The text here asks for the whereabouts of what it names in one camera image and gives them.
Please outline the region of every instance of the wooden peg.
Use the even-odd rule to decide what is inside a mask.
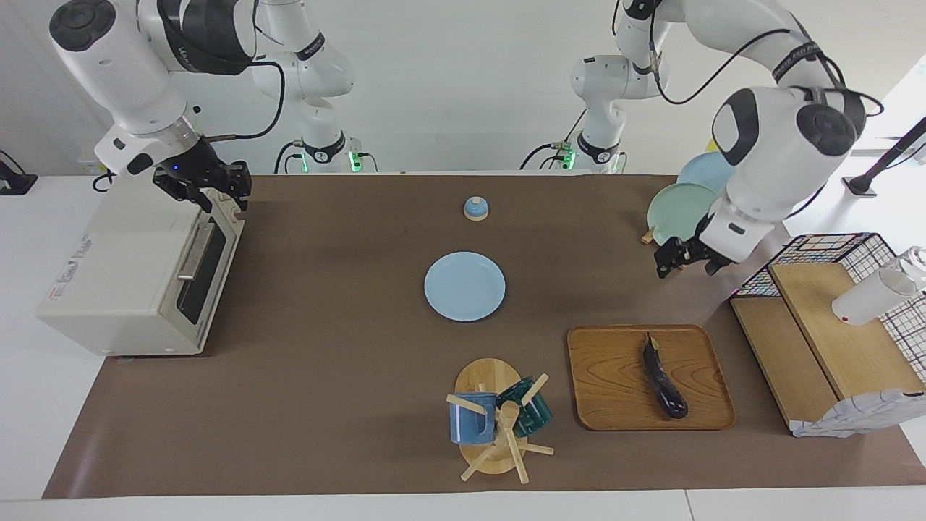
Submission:
[[[527,485],[531,480],[528,478],[527,469],[524,468],[524,462],[521,460],[518,439],[515,438],[515,432],[513,430],[515,422],[518,421],[519,412],[520,407],[517,403],[514,401],[506,401],[502,404],[501,424],[502,429],[505,431],[508,448],[511,449],[511,457],[515,460],[515,468],[518,469],[518,478],[520,479],[521,485]]]
[[[447,403],[453,403],[454,405],[466,409],[467,411],[473,411],[476,414],[486,415],[485,408],[481,405],[473,403],[469,400],[463,400],[459,396],[454,396],[452,394],[447,395]]]
[[[553,447],[544,447],[543,445],[532,445],[531,443],[525,443],[523,441],[519,441],[518,448],[521,449],[522,451],[536,452],[538,454],[546,454],[547,456],[553,455]]]
[[[528,389],[527,394],[524,395],[524,398],[521,399],[521,405],[527,405],[528,403],[531,403],[531,400],[533,400],[533,397],[538,392],[540,392],[540,388],[543,387],[546,381],[549,379],[550,377],[547,376],[546,373],[543,373],[542,375],[540,375],[540,377],[537,378],[537,381],[533,383],[530,389]]]
[[[473,474],[476,474],[476,471],[479,470],[479,466],[485,463],[485,460],[489,458],[489,456],[492,454],[492,451],[494,450],[495,450],[495,445],[490,445],[485,448],[485,451],[480,452],[479,456],[477,456],[476,459],[473,460],[469,468],[463,471],[463,474],[460,475],[460,479],[462,479],[463,481],[468,481],[472,477]]]
[[[653,226],[650,228],[643,237],[640,237],[640,242],[643,244],[651,244],[653,242],[653,232],[656,231],[656,227]]]

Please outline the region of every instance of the mug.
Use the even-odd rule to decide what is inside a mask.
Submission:
[[[458,392],[458,398],[481,405],[485,415],[450,404],[450,439],[457,445],[485,445],[495,441],[493,392]]]
[[[515,436],[518,438],[527,438],[533,435],[553,419],[553,413],[539,392],[533,396],[533,399],[527,405],[521,405],[521,399],[524,398],[524,395],[532,386],[533,378],[527,376],[517,384],[502,391],[495,401],[496,407],[501,407],[506,401],[515,401],[520,407],[518,422],[514,427]]]

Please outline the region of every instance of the wire basket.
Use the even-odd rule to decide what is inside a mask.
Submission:
[[[775,264],[839,262],[857,283],[895,256],[878,234],[801,235],[747,280],[732,299],[780,297],[769,272]],[[926,384],[926,292],[880,318],[920,381]]]

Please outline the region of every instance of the white table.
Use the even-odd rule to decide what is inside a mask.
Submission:
[[[926,169],[897,168],[879,180],[882,198],[845,203],[840,175],[864,171],[850,159],[819,200],[788,222],[792,234],[879,231],[894,248],[926,244],[912,204]],[[87,177],[44,177],[26,197],[0,198],[0,519],[434,519],[474,515],[531,520],[922,519],[926,487],[876,489],[491,492],[375,496],[116,498],[37,501],[54,470],[102,359],[42,324],[34,310],[102,196]],[[919,188],[892,190],[897,183]],[[898,229],[897,222],[908,226]],[[926,419],[904,425],[926,461]]]

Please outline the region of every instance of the dark green mug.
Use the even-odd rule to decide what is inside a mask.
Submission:
[[[515,401],[520,407],[518,422],[514,427],[515,436],[518,438],[532,436],[553,419],[553,413],[550,412],[550,408],[547,407],[544,397],[541,396],[539,392],[533,395],[533,399],[529,401],[527,405],[521,405],[521,399],[524,398],[527,391],[531,390],[532,386],[533,378],[527,376],[517,384],[502,391],[495,401],[498,407],[501,407],[506,401]]]

